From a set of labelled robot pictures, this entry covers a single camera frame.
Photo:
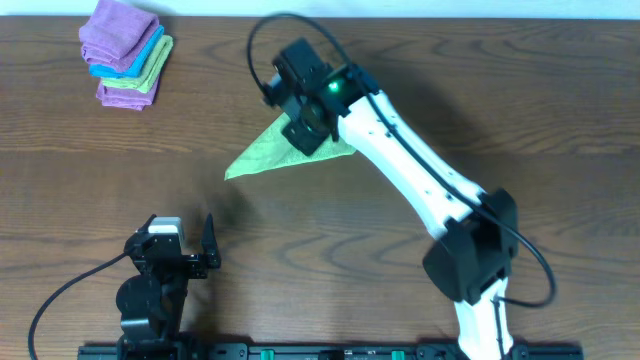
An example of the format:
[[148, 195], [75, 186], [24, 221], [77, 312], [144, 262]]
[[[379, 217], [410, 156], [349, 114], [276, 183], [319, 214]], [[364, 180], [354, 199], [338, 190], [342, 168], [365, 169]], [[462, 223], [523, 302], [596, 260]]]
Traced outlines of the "light green microfiber cloth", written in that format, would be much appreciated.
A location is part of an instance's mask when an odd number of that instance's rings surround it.
[[231, 165], [226, 169], [224, 180], [244, 175], [254, 175], [270, 170], [297, 166], [305, 163], [320, 162], [342, 156], [350, 156], [356, 152], [353, 146], [343, 140], [333, 142], [325, 140], [310, 156], [294, 148], [282, 135], [289, 117], [282, 113], [274, 122], [258, 136]]

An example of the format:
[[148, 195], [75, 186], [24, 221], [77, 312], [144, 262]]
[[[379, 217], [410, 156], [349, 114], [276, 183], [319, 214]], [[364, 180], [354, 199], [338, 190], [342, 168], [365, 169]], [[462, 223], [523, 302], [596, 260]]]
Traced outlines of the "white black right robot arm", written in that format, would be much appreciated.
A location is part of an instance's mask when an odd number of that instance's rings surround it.
[[290, 121], [283, 136], [304, 155], [342, 140], [372, 162], [407, 199], [435, 243], [423, 259], [431, 282], [454, 303], [458, 346], [469, 359], [503, 359], [505, 295], [518, 242], [499, 226], [516, 208], [503, 190], [485, 192], [442, 160], [357, 65], [333, 68], [303, 38], [272, 60], [265, 101]]

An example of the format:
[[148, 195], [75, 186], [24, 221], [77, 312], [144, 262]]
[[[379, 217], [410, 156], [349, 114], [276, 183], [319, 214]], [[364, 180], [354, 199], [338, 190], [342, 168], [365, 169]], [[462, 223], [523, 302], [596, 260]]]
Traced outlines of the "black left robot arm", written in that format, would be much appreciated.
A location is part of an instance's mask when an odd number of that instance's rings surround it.
[[116, 345], [120, 360], [193, 360], [208, 357], [205, 346], [180, 331], [188, 283], [205, 279], [221, 266], [213, 217], [207, 216], [200, 253], [184, 255], [184, 231], [179, 217], [151, 216], [125, 242], [138, 274], [117, 291], [122, 337]]

